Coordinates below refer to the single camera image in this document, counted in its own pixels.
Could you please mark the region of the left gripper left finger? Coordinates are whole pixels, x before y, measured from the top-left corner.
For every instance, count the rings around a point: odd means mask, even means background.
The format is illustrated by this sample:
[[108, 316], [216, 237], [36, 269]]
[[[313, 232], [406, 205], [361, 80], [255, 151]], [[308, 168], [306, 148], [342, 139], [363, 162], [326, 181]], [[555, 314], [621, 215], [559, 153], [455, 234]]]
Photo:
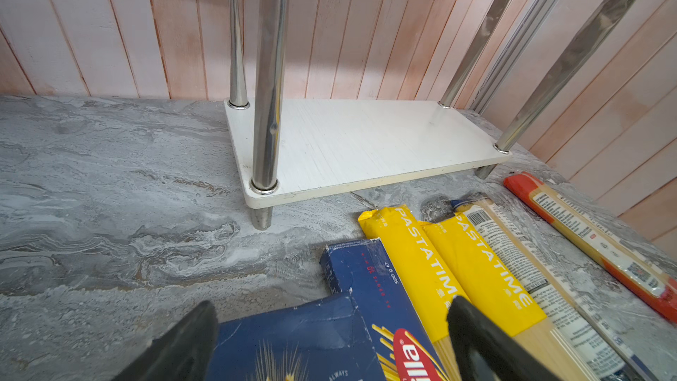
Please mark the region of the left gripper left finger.
[[114, 379], [204, 380], [218, 333], [215, 306], [202, 301]]

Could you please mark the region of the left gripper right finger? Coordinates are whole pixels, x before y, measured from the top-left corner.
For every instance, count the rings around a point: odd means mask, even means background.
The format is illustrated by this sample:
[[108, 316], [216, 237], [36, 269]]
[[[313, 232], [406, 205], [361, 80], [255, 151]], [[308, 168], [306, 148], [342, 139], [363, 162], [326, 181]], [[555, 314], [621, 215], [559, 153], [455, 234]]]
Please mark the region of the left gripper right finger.
[[447, 324], [463, 380], [558, 379], [463, 296], [452, 300]]

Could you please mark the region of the red spaghetti bag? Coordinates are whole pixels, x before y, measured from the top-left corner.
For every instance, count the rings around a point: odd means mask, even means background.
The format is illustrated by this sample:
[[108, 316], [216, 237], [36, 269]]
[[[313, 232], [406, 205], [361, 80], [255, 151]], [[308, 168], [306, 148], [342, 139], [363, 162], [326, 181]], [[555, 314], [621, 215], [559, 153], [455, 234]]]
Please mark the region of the red spaghetti bag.
[[504, 187], [657, 313], [676, 321], [676, 280], [647, 257], [624, 246], [577, 203], [527, 172], [506, 177]]

